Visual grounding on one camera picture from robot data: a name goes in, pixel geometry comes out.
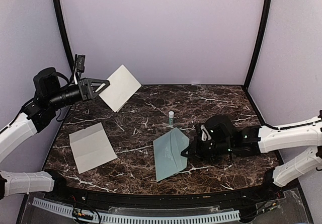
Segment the black front table rail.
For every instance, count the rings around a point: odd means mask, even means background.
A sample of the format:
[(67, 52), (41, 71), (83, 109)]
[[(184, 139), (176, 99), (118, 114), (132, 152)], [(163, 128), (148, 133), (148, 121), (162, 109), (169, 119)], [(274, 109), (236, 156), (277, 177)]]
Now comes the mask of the black front table rail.
[(103, 210), (109, 207), (167, 209), (208, 206), (254, 210), (255, 204), (271, 200), (274, 196), (273, 191), (264, 189), (262, 186), (204, 194), (135, 195), (91, 191), (63, 185), (59, 190), (46, 194), (50, 199)]

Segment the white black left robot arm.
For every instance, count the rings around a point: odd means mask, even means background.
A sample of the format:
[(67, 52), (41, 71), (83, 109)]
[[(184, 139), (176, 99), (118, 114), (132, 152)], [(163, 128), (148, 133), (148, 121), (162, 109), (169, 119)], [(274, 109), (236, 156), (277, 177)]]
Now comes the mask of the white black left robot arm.
[[(56, 112), (80, 101), (94, 99), (110, 82), (83, 78), (77, 83), (61, 86), (66, 76), (49, 67), (34, 78), (35, 95), (19, 110), (15, 118), (1, 130), (1, 160), (8, 157), (24, 141), (44, 130), (56, 117)], [(51, 192), (60, 202), (71, 198), (66, 179), (55, 170), (34, 173), (1, 171), (1, 198), (15, 194)]]

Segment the beige lined letter paper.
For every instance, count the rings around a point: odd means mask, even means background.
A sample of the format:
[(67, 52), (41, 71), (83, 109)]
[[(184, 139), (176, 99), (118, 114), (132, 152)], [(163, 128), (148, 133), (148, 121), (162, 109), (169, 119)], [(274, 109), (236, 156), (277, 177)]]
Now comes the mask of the beige lined letter paper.
[(99, 96), (114, 112), (120, 111), (141, 87), (140, 82), (124, 65), (112, 73), (108, 81), (110, 85)]

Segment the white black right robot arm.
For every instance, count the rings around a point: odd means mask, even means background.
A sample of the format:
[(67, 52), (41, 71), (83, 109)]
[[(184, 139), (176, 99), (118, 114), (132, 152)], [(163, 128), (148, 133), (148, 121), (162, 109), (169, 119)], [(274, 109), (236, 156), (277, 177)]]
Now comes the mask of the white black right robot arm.
[(193, 141), (181, 156), (213, 162), (222, 155), (250, 157), (268, 152), (306, 146), (307, 149), (287, 163), (269, 169), (257, 197), (267, 201), (276, 193), (276, 187), (316, 169), (321, 171), (321, 115), (309, 120), (272, 126), (245, 127), (237, 130), (226, 115), (214, 115), (195, 125)]

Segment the white green glue stick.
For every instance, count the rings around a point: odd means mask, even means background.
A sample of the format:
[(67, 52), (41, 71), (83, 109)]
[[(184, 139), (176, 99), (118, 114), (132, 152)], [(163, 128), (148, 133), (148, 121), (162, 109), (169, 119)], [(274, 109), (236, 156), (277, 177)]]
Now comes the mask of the white green glue stick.
[(168, 113), (168, 124), (170, 127), (173, 127), (174, 125), (174, 111), (169, 111)]

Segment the black corner frame post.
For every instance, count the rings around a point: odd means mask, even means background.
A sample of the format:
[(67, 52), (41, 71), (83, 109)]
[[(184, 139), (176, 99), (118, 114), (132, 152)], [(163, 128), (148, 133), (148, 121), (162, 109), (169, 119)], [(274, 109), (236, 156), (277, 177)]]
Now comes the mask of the black corner frame post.
[(256, 69), (256, 65), (258, 62), (258, 58), (260, 55), (260, 50), (262, 47), (262, 43), (263, 43), (263, 39), (264, 39), (264, 35), (265, 35), (265, 30), (266, 30), (266, 25), (267, 25), (267, 20), (268, 20), (268, 16), (269, 16), (269, 11), (270, 11), (270, 5), (271, 5), (271, 0), (264, 0), (263, 2), (263, 9), (262, 9), (262, 13), (261, 13), (261, 19), (260, 19), (260, 24), (259, 24), (259, 29), (258, 29), (258, 33), (257, 33), (257, 37), (256, 37), (256, 41), (255, 41), (255, 45), (254, 45), (254, 50), (252, 53), (252, 58), (250, 61), (250, 65), (249, 65), (249, 69), (246, 75), (246, 79), (244, 81), (244, 90), (247, 92), (255, 69)]
[(70, 43), (69, 43), (69, 39), (68, 39), (66, 27), (65, 27), (65, 23), (64, 23), (64, 17), (63, 17), (63, 13), (62, 13), (60, 0), (53, 0), (53, 5), (54, 5), (54, 10), (55, 10), (55, 14), (56, 14), (56, 20), (57, 20), (57, 24), (58, 24), (58, 28), (59, 28), (59, 32), (60, 32), (60, 36), (61, 36), (61, 41), (62, 41), (62, 44), (63, 44), (63, 48), (64, 48), (64, 51), (65, 51), (65, 55), (66, 55), (66, 58), (67, 58), (67, 62), (68, 62), (70, 70), (72, 70), (73, 55), (72, 55), (72, 51), (71, 51), (71, 47), (70, 47)]

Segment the black right corner frame post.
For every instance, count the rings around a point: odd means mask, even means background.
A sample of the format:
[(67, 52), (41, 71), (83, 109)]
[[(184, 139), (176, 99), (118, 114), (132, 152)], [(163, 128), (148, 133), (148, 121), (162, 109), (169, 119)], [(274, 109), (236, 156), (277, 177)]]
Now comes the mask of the black right corner frame post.
[(265, 30), (266, 30), (266, 25), (267, 25), (267, 20), (268, 20), (268, 16), (269, 16), (269, 11), (270, 11), (270, 5), (271, 5), (271, 0), (264, 0), (263, 2), (263, 9), (262, 9), (262, 13), (261, 13), (261, 19), (260, 19), (260, 24), (259, 24), (259, 29), (258, 29), (258, 33), (257, 33), (257, 37), (256, 37), (256, 41), (255, 41), (255, 45), (254, 45), (254, 50), (252, 53), (252, 58), (250, 61), (250, 65), (249, 65), (249, 69), (246, 75), (246, 79), (244, 81), (244, 90), (247, 92), (255, 69), (256, 69), (256, 65), (258, 62), (258, 58), (260, 55), (260, 50), (262, 47), (262, 43), (263, 43), (263, 39), (264, 39), (264, 35), (265, 35)]

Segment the black left corner frame post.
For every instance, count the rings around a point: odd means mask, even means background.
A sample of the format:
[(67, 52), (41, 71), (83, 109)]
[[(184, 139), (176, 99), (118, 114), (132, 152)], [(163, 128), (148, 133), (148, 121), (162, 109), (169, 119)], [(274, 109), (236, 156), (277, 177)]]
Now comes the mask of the black left corner frame post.
[(70, 47), (70, 43), (69, 43), (69, 39), (68, 39), (66, 27), (65, 27), (65, 23), (64, 23), (64, 17), (63, 17), (63, 13), (62, 13), (60, 0), (53, 0), (53, 5), (54, 5), (54, 10), (55, 10), (55, 14), (56, 14), (56, 20), (57, 20), (57, 24), (58, 24), (58, 28), (59, 28), (59, 32), (60, 32), (60, 36), (61, 36), (61, 41), (62, 41), (62, 44), (63, 44), (63, 48), (64, 48), (64, 51), (65, 51), (65, 55), (66, 55), (66, 58), (67, 58), (67, 62), (68, 62), (70, 70), (72, 70), (73, 55), (72, 55), (72, 51), (71, 51), (71, 47)]

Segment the spare gray folded paper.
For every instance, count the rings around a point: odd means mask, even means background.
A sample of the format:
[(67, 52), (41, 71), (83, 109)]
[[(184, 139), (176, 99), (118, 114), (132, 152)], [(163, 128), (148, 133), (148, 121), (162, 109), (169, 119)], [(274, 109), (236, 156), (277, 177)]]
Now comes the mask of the spare gray folded paper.
[(117, 158), (101, 123), (71, 133), (69, 143), (80, 174)]

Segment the light blue paper envelope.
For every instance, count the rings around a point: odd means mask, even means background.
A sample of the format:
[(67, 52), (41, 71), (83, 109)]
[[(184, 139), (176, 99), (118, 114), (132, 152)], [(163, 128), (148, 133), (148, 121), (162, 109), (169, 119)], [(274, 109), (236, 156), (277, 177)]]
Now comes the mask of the light blue paper envelope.
[(164, 180), (187, 167), (181, 152), (189, 146), (189, 138), (174, 128), (153, 141), (156, 181)]

